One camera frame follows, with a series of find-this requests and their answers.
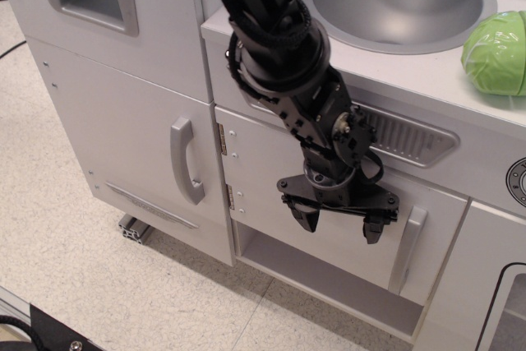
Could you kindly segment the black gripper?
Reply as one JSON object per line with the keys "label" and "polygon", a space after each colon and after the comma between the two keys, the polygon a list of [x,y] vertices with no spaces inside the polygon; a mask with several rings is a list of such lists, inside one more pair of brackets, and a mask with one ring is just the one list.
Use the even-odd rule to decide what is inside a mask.
{"label": "black gripper", "polygon": [[378,184],[384,175],[381,159],[367,157],[366,163],[376,165],[377,173],[368,177],[362,167],[358,167],[340,183],[308,167],[300,175],[282,178],[277,182],[282,202],[310,233],[316,231],[321,210],[362,216],[363,236],[367,244],[376,244],[385,224],[398,219],[399,198]]}

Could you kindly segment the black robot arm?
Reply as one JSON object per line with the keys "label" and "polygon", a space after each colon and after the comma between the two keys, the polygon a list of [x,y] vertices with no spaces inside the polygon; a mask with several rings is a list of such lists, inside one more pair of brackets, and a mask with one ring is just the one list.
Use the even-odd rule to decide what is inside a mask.
{"label": "black robot arm", "polygon": [[302,0],[221,0],[233,33],[228,69],[239,89],[277,115],[300,143],[301,175],[277,187],[295,220],[314,232],[322,210],[363,218],[368,243],[398,217],[398,197],[367,176],[362,161],[376,130],[330,65],[324,27]]}

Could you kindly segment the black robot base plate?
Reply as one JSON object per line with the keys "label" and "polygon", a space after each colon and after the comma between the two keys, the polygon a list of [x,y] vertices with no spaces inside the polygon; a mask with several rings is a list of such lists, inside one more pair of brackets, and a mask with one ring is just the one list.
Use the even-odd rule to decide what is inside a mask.
{"label": "black robot base plate", "polygon": [[1,350],[103,350],[31,303],[1,287],[1,328],[17,339],[2,339]]}

